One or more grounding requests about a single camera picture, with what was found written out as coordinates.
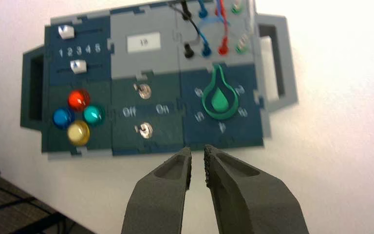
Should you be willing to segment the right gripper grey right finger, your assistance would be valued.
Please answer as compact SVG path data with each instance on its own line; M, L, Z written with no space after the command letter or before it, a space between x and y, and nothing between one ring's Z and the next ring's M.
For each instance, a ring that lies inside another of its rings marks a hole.
M222 150L204 149L206 186L221 234L307 234L298 200L277 177Z

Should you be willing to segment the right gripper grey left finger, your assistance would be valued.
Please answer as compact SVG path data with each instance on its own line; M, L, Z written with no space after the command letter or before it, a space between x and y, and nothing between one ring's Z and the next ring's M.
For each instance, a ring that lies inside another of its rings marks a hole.
M123 234L181 233L191 161L191 150L184 147L136 183L127 203Z

